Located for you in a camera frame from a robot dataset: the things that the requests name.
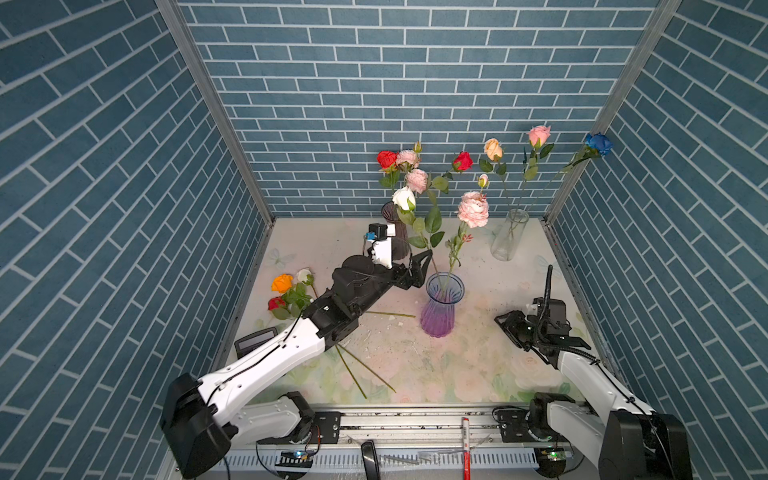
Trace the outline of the dark purple ribbed vase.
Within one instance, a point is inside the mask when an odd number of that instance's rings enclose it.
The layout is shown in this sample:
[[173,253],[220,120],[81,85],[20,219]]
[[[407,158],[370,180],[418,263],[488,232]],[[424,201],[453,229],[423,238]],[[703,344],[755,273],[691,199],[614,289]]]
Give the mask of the dark purple ribbed vase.
[[381,215],[388,224],[394,226],[392,259],[394,261],[406,259],[411,254],[411,245],[408,242],[407,225],[400,220],[397,206],[392,201],[387,202],[381,209]]

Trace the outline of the blue purple gradient vase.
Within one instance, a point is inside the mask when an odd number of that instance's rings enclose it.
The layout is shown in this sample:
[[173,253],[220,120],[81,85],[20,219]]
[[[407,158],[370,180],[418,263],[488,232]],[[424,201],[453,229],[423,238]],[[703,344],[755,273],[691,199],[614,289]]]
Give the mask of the blue purple gradient vase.
[[455,325],[456,305],[465,295],[465,285],[455,274],[439,272],[426,282],[428,302],[420,315],[422,330],[433,338],[449,335]]

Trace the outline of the small white flower spray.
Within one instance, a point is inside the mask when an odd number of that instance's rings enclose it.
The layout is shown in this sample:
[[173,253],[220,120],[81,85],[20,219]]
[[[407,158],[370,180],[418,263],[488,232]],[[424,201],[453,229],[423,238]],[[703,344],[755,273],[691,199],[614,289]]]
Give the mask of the small white flower spray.
[[417,212],[416,193],[409,187],[396,190],[392,195],[397,215],[410,230],[408,242],[417,249],[432,252],[443,240],[445,232],[442,229],[442,215],[437,205],[437,197],[431,190],[427,195],[432,204],[425,215]]

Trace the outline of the clear ribbed glass vase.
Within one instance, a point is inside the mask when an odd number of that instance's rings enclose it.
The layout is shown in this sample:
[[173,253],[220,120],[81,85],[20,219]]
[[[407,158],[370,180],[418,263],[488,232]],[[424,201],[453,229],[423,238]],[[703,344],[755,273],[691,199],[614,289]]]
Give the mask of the clear ribbed glass vase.
[[510,209],[502,224],[496,229],[491,244],[491,255],[499,261],[511,261],[515,256],[529,220],[528,213],[519,208]]

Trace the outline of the pink peony spray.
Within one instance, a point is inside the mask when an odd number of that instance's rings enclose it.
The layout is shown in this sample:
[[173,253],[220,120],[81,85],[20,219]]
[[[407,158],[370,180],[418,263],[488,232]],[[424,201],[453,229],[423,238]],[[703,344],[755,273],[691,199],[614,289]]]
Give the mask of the pink peony spray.
[[404,174],[405,185],[414,194],[424,194],[430,180],[429,175],[420,168],[422,145],[414,144],[412,149],[401,150],[396,156],[397,169]]
[[461,264],[460,252],[463,246],[472,241],[472,235],[469,231],[485,227],[489,220],[489,204],[485,194],[490,183],[488,175],[486,173],[481,174],[477,183],[479,189],[463,194],[458,205],[459,227],[457,233],[447,242],[450,273]]

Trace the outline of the cream white rose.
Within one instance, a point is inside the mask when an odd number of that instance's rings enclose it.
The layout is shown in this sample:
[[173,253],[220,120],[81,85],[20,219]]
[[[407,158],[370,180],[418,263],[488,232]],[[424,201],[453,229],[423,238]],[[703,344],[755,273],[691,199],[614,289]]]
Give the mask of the cream white rose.
[[487,140],[484,144],[483,157],[479,164],[485,174],[493,173],[499,177],[502,184],[502,194],[506,206],[510,207],[509,193],[507,189],[507,164],[503,160],[504,150],[501,143],[496,138]]

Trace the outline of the light pink rose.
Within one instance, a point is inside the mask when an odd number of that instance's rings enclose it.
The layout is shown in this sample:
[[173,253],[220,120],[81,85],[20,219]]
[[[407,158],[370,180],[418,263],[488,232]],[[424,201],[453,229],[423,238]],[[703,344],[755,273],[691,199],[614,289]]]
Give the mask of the light pink rose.
[[529,148],[523,150],[521,198],[525,196],[528,184],[536,179],[539,164],[550,155],[554,148],[550,142],[550,137],[551,128],[545,125],[535,126],[528,132]]

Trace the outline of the blue rose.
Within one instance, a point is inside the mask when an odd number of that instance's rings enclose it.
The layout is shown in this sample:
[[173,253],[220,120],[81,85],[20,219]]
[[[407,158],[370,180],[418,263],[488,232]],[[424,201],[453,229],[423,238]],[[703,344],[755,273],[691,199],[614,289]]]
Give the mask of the blue rose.
[[601,133],[587,134],[580,149],[572,155],[571,159],[564,167],[559,169],[553,175],[547,182],[545,189],[548,189],[555,180],[562,180],[565,178],[577,166],[594,159],[601,159],[608,155],[612,149],[613,143],[606,135]]

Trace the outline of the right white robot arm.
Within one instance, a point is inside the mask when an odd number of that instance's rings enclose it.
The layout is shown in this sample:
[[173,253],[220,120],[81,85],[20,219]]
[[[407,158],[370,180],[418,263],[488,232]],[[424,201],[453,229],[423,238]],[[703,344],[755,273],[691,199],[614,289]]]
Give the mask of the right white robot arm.
[[584,339],[571,335],[563,301],[537,297],[534,304],[533,314],[513,310],[494,321],[516,347],[569,379],[584,400],[536,393],[525,417],[529,435],[568,441],[602,479],[692,478],[684,425],[640,400]]

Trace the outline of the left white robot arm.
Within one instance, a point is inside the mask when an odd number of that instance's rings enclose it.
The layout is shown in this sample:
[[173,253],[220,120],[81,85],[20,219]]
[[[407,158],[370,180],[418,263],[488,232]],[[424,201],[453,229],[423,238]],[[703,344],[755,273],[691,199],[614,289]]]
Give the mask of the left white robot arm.
[[257,407],[249,401],[295,367],[349,336],[360,317],[391,288],[424,285],[432,252],[407,265],[385,266],[364,255],[348,257],[333,284],[276,337],[236,362],[196,378],[184,373],[167,388],[159,427],[180,474],[195,479],[222,461],[236,443],[303,439],[312,411],[297,393]]

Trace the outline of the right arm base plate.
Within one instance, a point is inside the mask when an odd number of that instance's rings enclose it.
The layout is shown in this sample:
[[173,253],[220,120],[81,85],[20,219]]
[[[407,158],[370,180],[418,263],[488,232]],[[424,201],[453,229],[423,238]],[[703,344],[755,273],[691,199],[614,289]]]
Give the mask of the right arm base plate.
[[569,441],[549,427],[534,426],[529,422],[529,411],[520,407],[501,406],[491,411],[498,424],[503,443],[569,444]]

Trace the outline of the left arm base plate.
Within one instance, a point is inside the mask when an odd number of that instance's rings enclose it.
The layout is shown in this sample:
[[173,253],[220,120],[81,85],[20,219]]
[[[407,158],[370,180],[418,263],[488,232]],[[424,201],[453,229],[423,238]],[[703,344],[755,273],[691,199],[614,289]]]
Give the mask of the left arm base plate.
[[337,444],[340,436],[342,413],[319,411],[312,418],[302,418],[288,436],[291,444]]

